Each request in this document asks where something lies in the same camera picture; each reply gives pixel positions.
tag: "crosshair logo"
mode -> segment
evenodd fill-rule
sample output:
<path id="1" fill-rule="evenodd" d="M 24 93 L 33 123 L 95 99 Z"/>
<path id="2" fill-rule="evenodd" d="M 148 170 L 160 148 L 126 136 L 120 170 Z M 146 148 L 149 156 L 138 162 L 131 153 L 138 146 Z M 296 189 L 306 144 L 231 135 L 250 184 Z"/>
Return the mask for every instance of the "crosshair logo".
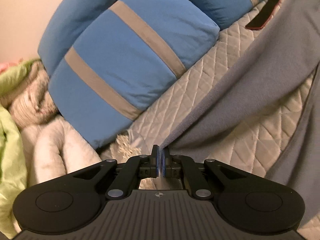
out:
<path id="1" fill-rule="evenodd" d="M 163 194 L 163 193 L 161 193 L 160 191 L 159 191 L 159 192 L 157 192 L 155 195 L 156 195 L 156 197 L 158 197 L 158 198 L 161 198 L 162 196 L 164 196 L 164 194 Z"/>

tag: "quilted bedspread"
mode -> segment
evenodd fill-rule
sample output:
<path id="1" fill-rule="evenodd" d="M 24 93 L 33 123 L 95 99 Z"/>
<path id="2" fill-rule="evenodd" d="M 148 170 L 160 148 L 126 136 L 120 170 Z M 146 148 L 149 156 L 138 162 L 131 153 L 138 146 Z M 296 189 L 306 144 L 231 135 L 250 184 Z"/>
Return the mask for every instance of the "quilted bedspread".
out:
<path id="1" fill-rule="evenodd" d="M 259 35 L 260 31 L 248 30 L 245 25 L 259 13 L 266 1 L 221 31 L 215 46 L 131 125 L 128 129 L 131 146 L 149 153 L 154 144 L 163 143 Z M 274 14 L 283 1 L 277 5 Z M 265 176 L 296 129 L 312 80 L 313 74 L 291 94 L 239 123 L 217 142 L 208 158 Z M 318 240 L 319 218 L 319 215 L 314 217 L 299 232 L 309 240 Z"/>

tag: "ribbed surface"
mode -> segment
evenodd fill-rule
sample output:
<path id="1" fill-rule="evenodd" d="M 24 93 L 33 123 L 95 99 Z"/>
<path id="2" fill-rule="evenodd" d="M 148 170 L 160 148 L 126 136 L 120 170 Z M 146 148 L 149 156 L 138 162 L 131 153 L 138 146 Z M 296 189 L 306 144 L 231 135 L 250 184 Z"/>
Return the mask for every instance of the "ribbed surface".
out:
<path id="1" fill-rule="evenodd" d="M 184 190 L 134 190 L 130 197 L 110 201 L 100 216 L 84 228 L 61 236 L 28 231 L 16 240 L 302 240 L 290 231 L 255 236 L 227 224 L 208 201 Z"/>

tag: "circular pad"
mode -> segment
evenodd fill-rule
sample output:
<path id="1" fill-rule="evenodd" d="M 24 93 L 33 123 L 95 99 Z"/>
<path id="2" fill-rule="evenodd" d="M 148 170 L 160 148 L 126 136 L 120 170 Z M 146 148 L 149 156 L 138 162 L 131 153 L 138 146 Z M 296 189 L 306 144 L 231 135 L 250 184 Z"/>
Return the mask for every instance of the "circular pad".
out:
<path id="1" fill-rule="evenodd" d="M 36 205 L 43 211 L 57 212 L 71 206 L 73 197 L 64 191 L 49 191 L 40 195 Z"/>
<path id="2" fill-rule="evenodd" d="M 282 199 L 276 193 L 267 191 L 251 192 L 245 197 L 245 202 L 252 209 L 261 212 L 271 212 L 282 205 Z"/>

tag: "pink fabric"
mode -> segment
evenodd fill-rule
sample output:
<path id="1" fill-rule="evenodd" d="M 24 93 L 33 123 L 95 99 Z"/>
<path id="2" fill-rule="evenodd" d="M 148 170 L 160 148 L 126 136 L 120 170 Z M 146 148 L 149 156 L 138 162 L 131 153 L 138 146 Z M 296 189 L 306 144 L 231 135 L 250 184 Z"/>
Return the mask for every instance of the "pink fabric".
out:
<path id="1" fill-rule="evenodd" d="M 20 62 L 22 62 L 23 59 L 20 59 L 18 62 L 6 62 L 6 63 L 0 63 L 0 74 L 4 71 L 6 71 L 9 67 L 13 67 L 18 65 Z"/>

